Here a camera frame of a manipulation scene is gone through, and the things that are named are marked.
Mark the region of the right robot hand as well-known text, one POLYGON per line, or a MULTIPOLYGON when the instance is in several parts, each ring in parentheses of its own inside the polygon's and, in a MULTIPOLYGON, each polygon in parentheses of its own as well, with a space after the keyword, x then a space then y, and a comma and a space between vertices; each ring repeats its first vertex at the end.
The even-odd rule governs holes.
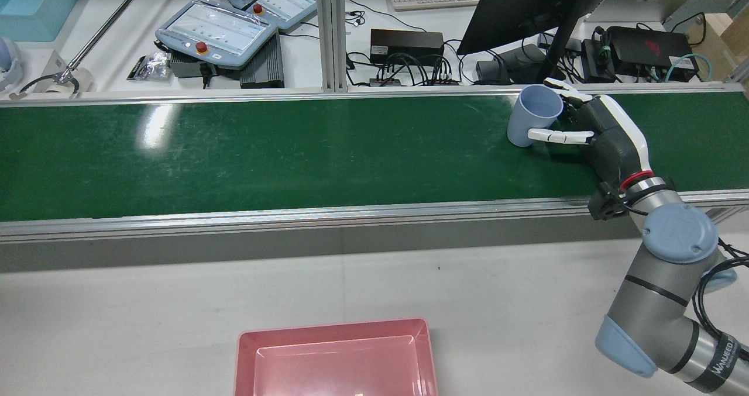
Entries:
POLYGON ((543 84, 567 105, 572 130, 528 129, 528 139, 581 146, 599 178, 622 192, 655 177, 644 134, 613 97, 582 93, 553 78, 543 84))

